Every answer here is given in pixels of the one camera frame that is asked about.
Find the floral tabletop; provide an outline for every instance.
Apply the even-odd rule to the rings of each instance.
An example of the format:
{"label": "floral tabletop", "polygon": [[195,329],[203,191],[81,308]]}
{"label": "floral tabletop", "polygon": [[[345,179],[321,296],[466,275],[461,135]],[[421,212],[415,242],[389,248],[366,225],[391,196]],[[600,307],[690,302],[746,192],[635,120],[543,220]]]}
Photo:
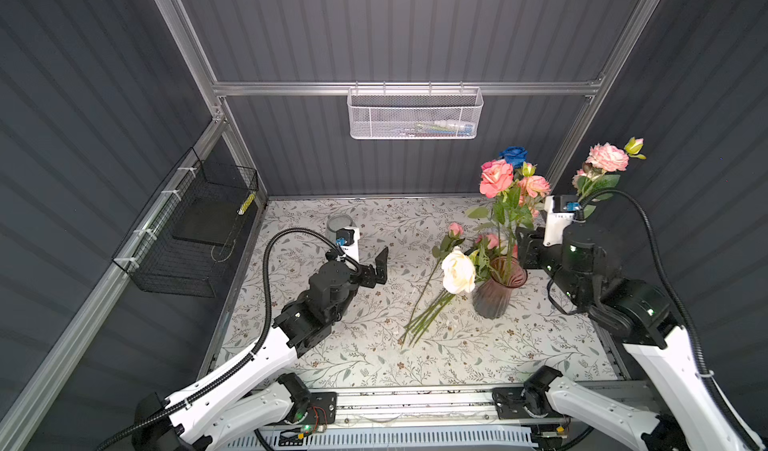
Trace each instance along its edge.
{"label": "floral tabletop", "polygon": [[[361,287],[331,335],[291,368],[308,387],[385,387],[502,383],[525,380],[540,366],[576,380],[617,379],[592,323],[583,315],[561,315],[549,303],[547,276],[531,271],[499,319],[478,316],[466,295],[457,297],[411,349],[398,342],[413,303],[434,265],[432,245],[452,222],[471,229],[470,206],[485,198],[397,198],[272,201],[240,289],[217,364],[257,338],[264,319],[261,260],[275,232],[303,226],[324,232],[330,215],[345,213],[360,227],[360,262],[389,246],[389,281]],[[288,235],[272,251],[273,315],[308,288],[325,261],[312,237]],[[441,291],[436,275],[422,303]],[[561,297],[562,293],[553,294]],[[563,300],[561,305],[569,309]]]}

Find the white rose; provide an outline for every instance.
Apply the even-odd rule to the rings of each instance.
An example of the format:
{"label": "white rose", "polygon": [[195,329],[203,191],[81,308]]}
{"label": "white rose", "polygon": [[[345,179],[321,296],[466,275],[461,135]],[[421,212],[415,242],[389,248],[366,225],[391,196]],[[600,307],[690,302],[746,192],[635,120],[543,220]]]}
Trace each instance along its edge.
{"label": "white rose", "polygon": [[448,293],[471,293],[475,289],[475,264],[462,253],[460,247],[454,247],[451,254],[442,260],[442,270],[445,273],[442,285]]}

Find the dark gray panel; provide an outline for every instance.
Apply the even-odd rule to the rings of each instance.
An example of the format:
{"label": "dark gray panel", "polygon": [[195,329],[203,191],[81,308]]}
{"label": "dark gray panel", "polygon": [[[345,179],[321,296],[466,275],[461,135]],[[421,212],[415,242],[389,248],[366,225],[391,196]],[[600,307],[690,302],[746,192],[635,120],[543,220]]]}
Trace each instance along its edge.
{"label": "dark gray panel", "polygon": [[[210,114],[152,0],[0,0],[0,50],[2,414]],[[221,301],[126,291],[28,449],[92,448],[192,379]]]}
{"label": "dark gray panel", "polygon": [[221,81],[597,77],[638,0],[183,0]]}
{"label": "dark gray panel", "polygon": [[477,138],[400,141],[352,139],[339,96],[228,100],[270,196],[474,193],[480,165],[507,146],[525,146],[546,170],[584,104],[490,96]]}
{"label": "dark gray panel", "polygon": [[[768,364],[766,52],[768,0],[663,0],[568,167],[596,142],[646,139],[620,187],[648,210],[718,384],[762,432],[766,382],[744,369]],[[614,199],[594,218],[624,239],[628,273],[658,283],[634,211]]]}

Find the black wire basket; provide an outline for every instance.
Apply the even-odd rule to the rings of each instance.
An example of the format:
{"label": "black wire basket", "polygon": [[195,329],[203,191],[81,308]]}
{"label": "black wire basket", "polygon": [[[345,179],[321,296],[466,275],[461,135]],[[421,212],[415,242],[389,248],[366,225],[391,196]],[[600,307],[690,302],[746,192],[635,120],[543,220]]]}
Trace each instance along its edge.
{"label": "black wire basket", "polygon": [[124,238],[123,245],[139,234],[134,252],[113,261],[142,291],[225,295],[256,219],[257,191],[255,169],[198,160],[174,191],[163,192],[150,223]]}

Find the robotic arm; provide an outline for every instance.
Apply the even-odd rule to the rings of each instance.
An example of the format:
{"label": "robotic arm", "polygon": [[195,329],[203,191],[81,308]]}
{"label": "robotic arm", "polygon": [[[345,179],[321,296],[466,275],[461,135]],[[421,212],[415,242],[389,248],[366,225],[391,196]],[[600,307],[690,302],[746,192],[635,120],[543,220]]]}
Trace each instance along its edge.
{"label": "robotic arm", "polygon": [[[311,230],[284,230],[267,245],[265,264],[271,246],[287,232],[302,232],[333,245]],[[362,266],[358,264],[359,240],[360,229],[339,230],[336,244],[326,253],[328,262],[310,277],[310,288],[283,308],[266,339],[254,341],[213,373],[166,399],[159,399],[157,394],[143,399],[137,406],[134,425],[98,449],[130,435],[136,451],[213,451],[259,427],[284,419],[300,421],[310,407],[310,392],[294,373],[283,374],[263,391],[244,396],[325,339],[360,286],[386,283],[389,248],[376,257],[375,267]],[[353,268],[340,260],[353,264]],[[269,308],[266,275],[264,283]],[[267,312],[267,321],[271,321],[270,316]]]}
{"label": "robotic arm", "polygon": [[[621,273],[615,244],[600,227],[584,222],[581,206],[605,193],[633,202],[646,224],[662,291]],[[547,225],[535,231],[518,228],[518,255],[523,267],[540,268],[575,306],[567,313],[587,313],[622,342],[653,381],[674,417],[627,407],[580,387],[556,369],[537,370],[524,385],[526,409],[543,416],[552,410],[578,418],[639,451],[737,451],[764,449],[732,408],[712,373],[700,373],[703,358],[694,353],[697,336],[661,266],[655,236],[642,207],[616,189],[577,196],[550,196],[544,203]]]}

